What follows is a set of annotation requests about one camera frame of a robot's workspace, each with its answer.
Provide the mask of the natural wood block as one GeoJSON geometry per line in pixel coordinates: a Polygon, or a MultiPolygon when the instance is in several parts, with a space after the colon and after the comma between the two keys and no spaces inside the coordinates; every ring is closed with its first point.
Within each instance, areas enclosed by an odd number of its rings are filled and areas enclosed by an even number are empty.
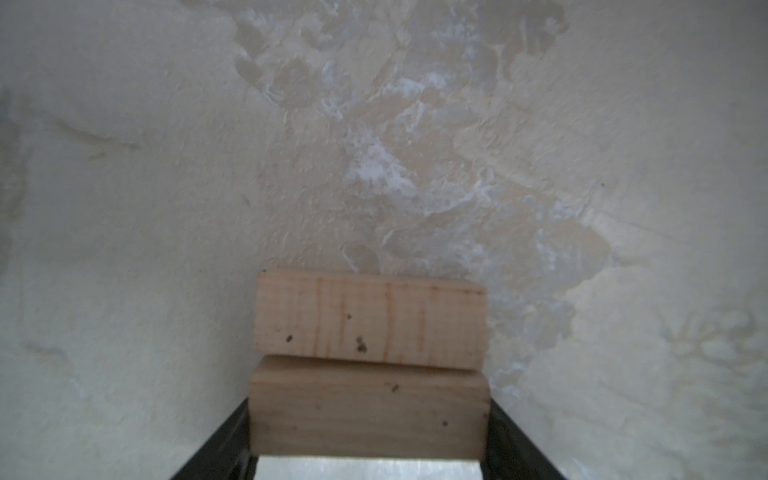
{"type": "Polygon", "coordinates": [[[466,281],[328,271],[262,272],[255,348],[264,354],[479,370],[488,294],[466,281]]]}
{"type": "Polygon", "coordinates": [[[491,397],[477,371],[270,355],[248,407],[256,455],[481,460],[491,397]]]}

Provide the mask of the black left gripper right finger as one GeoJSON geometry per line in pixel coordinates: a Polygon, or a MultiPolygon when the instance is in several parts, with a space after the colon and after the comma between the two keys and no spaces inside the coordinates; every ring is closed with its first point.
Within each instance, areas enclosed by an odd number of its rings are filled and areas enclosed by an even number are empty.
{"type": "Polygon", "coordinates": [[[494,399],[481,472],[484,480],[565,480],[494,399]]]}

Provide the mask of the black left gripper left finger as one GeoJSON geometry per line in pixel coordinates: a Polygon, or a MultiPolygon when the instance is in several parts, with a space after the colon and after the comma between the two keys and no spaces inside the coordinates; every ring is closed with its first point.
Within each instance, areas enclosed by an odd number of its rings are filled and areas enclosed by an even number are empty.
{"type": "Polygon", "coordinates": [[[254,479],[257,456],[250,450],[250,417],[245,399],[172,480],[254,479]]]}

